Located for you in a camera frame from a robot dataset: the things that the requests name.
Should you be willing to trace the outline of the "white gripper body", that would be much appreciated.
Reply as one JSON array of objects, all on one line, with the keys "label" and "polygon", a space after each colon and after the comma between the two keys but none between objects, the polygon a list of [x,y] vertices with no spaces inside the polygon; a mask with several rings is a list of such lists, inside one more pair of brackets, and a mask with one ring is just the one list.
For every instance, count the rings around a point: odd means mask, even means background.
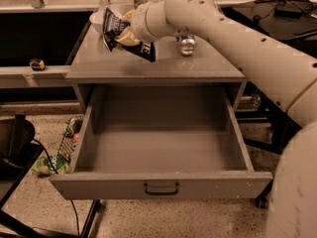
[{"label": "white gripper body", "polygon": [[140,39],[135,35],[132,20],[129,23],[129,26],[127,27],[127,33],[125,34],[125,38],[128,43],[138,43]]}]

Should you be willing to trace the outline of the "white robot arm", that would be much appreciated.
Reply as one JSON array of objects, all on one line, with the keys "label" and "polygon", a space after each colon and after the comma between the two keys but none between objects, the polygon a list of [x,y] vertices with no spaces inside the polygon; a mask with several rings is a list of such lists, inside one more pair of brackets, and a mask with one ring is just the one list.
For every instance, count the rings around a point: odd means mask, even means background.
[{"label": "white robot arm", "polygon": [[316,59],[225,17],[212,0],[148,2],[124,17],[145,43],[203,39],[299,124],[275,172],[265,238],[317,238]]}]

